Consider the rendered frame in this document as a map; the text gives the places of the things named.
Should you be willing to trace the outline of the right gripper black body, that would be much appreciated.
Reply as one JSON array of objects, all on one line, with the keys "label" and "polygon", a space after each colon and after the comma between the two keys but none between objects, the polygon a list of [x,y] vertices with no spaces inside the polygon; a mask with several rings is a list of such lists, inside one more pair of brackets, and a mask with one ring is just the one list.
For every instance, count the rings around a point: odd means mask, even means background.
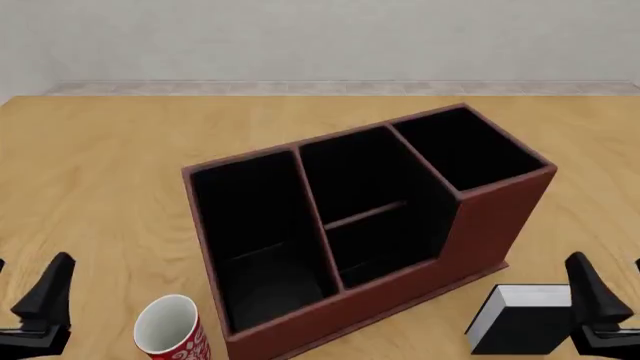
[{"label": "right gripper black body", "polygon": [[640,356],[640,329],[596,330],[581,326],[571,333],[581,356]]}]

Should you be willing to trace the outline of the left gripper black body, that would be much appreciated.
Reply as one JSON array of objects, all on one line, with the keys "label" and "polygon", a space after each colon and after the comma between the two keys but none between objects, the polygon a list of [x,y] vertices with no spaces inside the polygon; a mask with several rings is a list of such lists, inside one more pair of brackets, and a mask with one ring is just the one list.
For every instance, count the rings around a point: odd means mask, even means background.
[{"label": "left gripper black body", "polygon": [[0,332],[0,357],[59,356],[71,332],[65,326],[51,326],[43,333]]}]

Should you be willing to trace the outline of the black book with white pages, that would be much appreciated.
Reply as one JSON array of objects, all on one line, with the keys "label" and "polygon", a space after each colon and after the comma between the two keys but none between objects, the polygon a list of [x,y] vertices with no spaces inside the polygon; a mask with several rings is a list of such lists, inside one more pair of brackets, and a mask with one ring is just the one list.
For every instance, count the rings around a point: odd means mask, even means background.
[{"label": "black book with white pages", "polygon": [[548,355],[573,327],[567,284],[497,284],[465,335],[473,355]]}]

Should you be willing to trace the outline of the red-brown desk caddy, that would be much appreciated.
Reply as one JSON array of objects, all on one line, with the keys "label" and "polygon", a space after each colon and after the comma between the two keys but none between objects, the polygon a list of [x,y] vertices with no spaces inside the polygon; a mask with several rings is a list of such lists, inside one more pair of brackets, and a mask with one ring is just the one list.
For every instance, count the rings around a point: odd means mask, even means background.
[{"label": "red-brown desk caddy", "polygon": [[229,360],[287,360],[505,268],[556,170],[467,104],[185,167]]}]

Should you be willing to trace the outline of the red mug with white pattern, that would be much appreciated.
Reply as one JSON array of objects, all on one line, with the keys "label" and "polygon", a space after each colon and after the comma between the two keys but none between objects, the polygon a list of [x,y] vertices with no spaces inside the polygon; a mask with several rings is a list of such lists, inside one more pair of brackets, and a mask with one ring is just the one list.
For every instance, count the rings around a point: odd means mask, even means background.
[{"label": "red mug with white pattern", "polygon": [[197,305],[181,294],[147,305],[134,324],[133,339],[151,360],[211,360]]}]

